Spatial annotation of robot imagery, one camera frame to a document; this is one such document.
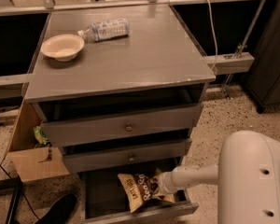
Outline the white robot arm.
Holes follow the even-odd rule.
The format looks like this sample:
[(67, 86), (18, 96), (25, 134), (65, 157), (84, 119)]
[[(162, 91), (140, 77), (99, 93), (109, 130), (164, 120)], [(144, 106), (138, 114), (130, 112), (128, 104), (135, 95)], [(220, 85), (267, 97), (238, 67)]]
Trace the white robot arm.
[(280, 224), (280, 142), (252, 131), (231, 134), (217, 164), (181, 165), (158, 176), (162, 194), (217, 185), (217, 224)]

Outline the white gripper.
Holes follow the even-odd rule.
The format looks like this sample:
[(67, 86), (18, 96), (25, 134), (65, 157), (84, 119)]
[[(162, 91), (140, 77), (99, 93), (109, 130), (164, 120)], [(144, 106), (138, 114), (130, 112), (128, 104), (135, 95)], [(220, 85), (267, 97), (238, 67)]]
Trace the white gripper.
[(174, 194), (185, 188), (182, 171), (178, 167), (173, 171), (160, 173), (157, 180), (161, 194)]

